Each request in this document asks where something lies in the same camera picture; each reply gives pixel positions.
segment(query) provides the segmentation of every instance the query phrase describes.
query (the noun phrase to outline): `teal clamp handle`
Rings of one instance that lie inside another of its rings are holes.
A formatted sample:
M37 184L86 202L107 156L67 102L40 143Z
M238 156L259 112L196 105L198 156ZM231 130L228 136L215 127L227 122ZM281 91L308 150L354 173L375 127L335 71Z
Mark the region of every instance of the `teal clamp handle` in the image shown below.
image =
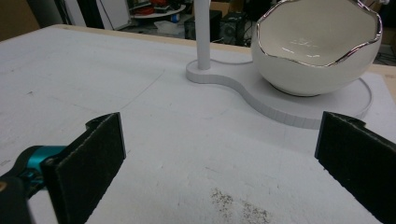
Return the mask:
M44 146L36 149L35 153L33 153L27 162L26 168L36 169L42 175L40 162L50 156L60 153L65 148L64 146Z

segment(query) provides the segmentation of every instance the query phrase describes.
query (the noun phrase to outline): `white post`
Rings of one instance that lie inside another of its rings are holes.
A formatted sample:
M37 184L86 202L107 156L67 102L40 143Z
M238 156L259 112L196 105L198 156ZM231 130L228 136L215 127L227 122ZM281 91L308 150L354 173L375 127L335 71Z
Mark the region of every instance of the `white post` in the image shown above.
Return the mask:
M195 33L197 39L198 69L210 68L209 0L195 0Z

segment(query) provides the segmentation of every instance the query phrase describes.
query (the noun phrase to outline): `wall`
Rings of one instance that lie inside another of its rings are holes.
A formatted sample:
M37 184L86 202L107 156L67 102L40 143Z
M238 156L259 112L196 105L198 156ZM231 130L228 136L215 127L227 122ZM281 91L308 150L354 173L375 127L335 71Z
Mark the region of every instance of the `wall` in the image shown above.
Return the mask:
M25 0L0 1L0 41L40 29Z

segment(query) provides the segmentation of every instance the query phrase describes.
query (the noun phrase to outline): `black rubber pad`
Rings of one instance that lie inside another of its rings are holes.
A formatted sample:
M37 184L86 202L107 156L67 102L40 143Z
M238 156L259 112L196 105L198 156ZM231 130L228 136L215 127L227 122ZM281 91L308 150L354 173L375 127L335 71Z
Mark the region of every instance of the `black rubber pad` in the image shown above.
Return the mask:
M85 223L125 159L120 114L87 123L87 131L41 162L59 223Z
M324 112L315 157L379 221L396 223L396 145L364 125Z

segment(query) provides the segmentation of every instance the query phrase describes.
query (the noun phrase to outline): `shelf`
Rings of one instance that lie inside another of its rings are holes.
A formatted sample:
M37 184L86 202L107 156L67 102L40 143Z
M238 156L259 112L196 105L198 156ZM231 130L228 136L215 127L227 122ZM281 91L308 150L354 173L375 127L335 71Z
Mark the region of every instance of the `shelf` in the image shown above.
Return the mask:
M152 13L149 15L131 15L132 19L152 19L152 18L159 18L159 17L165 17L165 16L170 16L177 14L184 10L186 8L186 5L181 5L178 10L171 10L166 13Z

